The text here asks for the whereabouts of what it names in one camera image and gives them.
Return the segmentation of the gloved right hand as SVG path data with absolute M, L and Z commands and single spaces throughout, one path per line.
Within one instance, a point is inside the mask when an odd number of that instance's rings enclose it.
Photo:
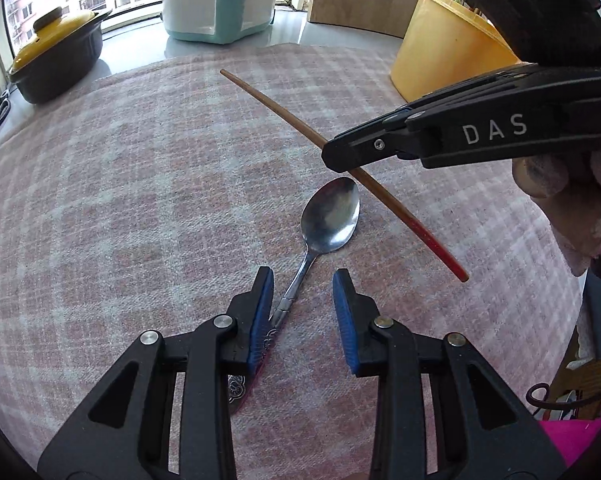
M 601 151 L 515 158 L 512 177 L 552 226 L 572 273 L 601 258 Z

